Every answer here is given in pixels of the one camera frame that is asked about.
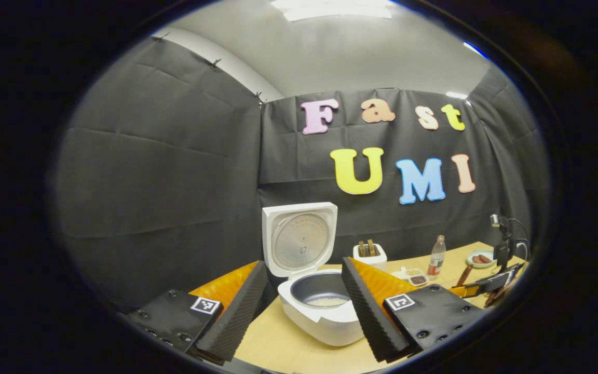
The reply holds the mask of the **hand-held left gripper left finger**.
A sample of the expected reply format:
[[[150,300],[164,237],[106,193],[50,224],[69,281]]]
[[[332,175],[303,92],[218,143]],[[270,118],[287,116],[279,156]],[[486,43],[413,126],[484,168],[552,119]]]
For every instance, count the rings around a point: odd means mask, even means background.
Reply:
[[[211,363],[233,359],[268,282],[254,261],[192,291],[171,289],[126,321],[161,345]]]

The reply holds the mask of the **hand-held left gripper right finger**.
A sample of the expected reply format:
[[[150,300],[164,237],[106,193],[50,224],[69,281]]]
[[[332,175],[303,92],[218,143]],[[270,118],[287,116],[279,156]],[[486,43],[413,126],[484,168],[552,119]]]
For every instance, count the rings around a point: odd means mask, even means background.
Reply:
[[[438,284],[412,287],[351,257],[343,258],[342,280],[378,362],[441,345],[484,315],[484,309]]]

